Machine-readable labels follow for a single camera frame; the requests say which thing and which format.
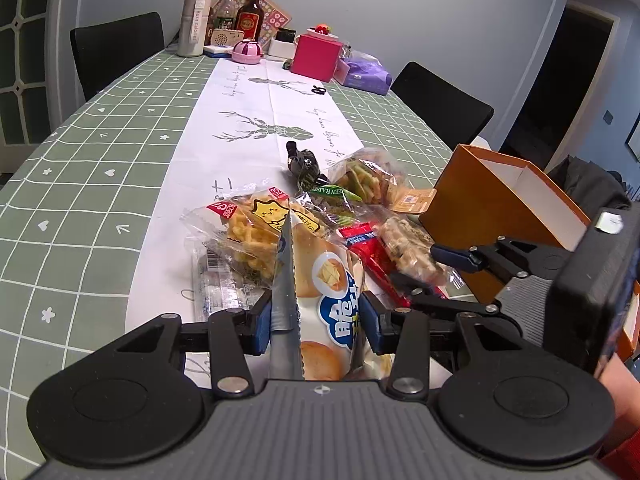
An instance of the red sleeve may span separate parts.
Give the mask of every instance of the red sleeve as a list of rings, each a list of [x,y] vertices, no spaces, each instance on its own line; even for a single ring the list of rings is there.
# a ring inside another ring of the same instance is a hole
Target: red sleeve
[[[620,446],[600,459],[602,465],[611,469],[622,480],[640,478],[640,430]]]

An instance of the blue logo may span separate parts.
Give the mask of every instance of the blue logo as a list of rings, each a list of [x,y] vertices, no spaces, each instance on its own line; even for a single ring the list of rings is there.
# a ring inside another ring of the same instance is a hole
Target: blue logo
[[[348,288],[340,300],[323,296],[318,304],[318,314],[326,330],[338,346],[352,349],[358,329],[358,300],[356,283],[347,272]]]

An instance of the dining table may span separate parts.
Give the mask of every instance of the dining table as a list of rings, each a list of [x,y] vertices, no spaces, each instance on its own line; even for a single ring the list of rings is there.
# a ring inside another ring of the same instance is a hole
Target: dining table
[[[322,167],[381,148],[412,186],[436,184],[451,151],[393,92],[267,63],[159,52],[73,113],[0,190],[0,477],[24,478],[44,461],[26,421],[39,383],[163,312],[193,321],[180,217],[262,173],[295,195],[278,164],[283,140],[305,147],[317,127]],[[256,70],[263,76],[247,83]],[[306,92],[311,82],[326,95]],[[462,283],[447,292],[470,297]]]

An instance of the black chair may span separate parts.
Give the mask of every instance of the black chair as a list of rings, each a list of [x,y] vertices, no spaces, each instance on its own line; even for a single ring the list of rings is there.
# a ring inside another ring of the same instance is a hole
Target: black chair
[[[164,49],[157,12],[71,31],[78,78],[88,101],[137,64]]]
[[[391,89],[452,150],[469,144],[489,122],[494,109],[411,61]]]

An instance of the checkered tablecloth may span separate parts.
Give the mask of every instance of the checkered tablecloth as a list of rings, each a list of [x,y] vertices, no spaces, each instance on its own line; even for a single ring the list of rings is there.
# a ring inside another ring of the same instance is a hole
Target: checkered tablecloth
[[[164,174],[215,65],[150,58],[69,117],[0,191],[0,477],[43,461],[25,416],[37,384],[124,332]],[[415,187],[433,186],[451,152],[411,110],[392,94],[326,86],[365,145],[389,150]]]

